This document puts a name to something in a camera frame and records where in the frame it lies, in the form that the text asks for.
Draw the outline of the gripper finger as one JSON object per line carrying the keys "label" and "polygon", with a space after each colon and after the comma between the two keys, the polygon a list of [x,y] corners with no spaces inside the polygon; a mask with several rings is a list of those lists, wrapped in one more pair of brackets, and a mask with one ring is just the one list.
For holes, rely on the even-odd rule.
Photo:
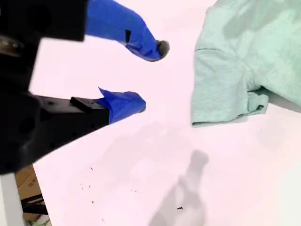
{"label": "gripper finger", "polygon": [[121,121],[146,109],[135,92],[100,89],[102,98],[39,97],[35,124],[35,156],[43,157],[76,139]]}
{"label": "gripper finger", "polygon": [[41,0],[45,37],[83,41],[84,35],[114,40],[146,61],[163,59],[169,44],[156,40],[140,15],[114,0]]}

